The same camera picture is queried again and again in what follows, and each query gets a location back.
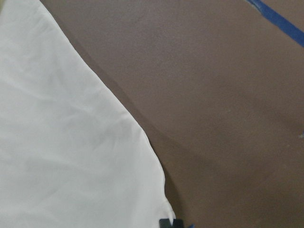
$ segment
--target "white sheet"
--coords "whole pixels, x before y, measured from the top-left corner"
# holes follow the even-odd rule
[[[174,218],[138,123],[38,0],[0,11],[0,228],[157,228]]]

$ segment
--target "white fabric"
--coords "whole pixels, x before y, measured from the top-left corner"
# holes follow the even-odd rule
[[[160,218],[174,213],[142,128],[40,1],[4,0],[0,228],[157,228]]]

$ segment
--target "painter's tape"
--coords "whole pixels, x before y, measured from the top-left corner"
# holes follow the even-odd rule
[[[275,12],[272,8],[267,6],[261,0],[247,0],[254,5],[261,14],[268,19],[271,23],[278,26],[284,33],[289,35],[298,44],[304,47],[304,32],[290,23],[287,19]]]

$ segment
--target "white cloth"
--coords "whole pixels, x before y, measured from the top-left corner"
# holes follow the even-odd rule
[[[157,228],[161,218],[174,213],[142,128],[40,1],[4,0],[0,228]]]

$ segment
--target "brown floor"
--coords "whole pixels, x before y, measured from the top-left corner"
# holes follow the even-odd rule
[[[186,225],[304,227],[304,48],[243,0],[42,3],[146,131]],[[304,1],[265,3],[304,29]]]

